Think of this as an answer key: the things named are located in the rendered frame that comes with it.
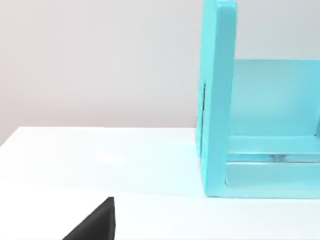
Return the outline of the light blue rack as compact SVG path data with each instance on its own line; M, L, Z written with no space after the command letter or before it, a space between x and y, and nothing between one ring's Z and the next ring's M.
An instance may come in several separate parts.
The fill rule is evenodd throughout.
M202 2L196 148L204 193L320 199L320 60L237 60L237 3Z

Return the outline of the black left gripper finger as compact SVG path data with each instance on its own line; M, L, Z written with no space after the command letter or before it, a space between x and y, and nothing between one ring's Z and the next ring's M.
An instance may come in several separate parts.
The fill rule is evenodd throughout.
M62 240L115 240L115 198L108 197Z

